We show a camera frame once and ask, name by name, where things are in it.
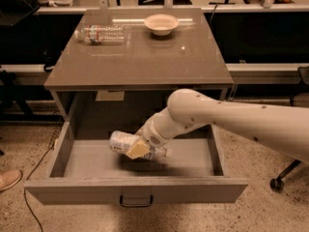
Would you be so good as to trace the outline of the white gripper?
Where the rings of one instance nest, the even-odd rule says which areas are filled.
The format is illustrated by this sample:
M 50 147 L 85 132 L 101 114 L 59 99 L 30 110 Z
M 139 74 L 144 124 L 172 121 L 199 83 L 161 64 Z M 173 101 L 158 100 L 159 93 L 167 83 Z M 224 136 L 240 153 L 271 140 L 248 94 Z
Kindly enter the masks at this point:
M 167 137 L 167 120 L 159 117 L 149 118 L 145 124 L 135 133 L 142 139 L 135 141 L 126 155 L 132 160 L 141 158 L 150 152 L 150 145 L 159 148 L 169 142 Z

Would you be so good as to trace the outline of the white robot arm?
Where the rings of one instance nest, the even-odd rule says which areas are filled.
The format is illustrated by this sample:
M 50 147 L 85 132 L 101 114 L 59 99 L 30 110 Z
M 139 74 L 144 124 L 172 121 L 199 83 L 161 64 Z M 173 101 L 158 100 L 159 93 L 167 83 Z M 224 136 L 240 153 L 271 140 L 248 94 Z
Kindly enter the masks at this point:
M 152 148 L 205 125 L 218 126 L 309 163 L 308 108 L 217 101 L 190 89 L 169 96 L 167 107 L 147 120 L 126 154 L 141 158 Z

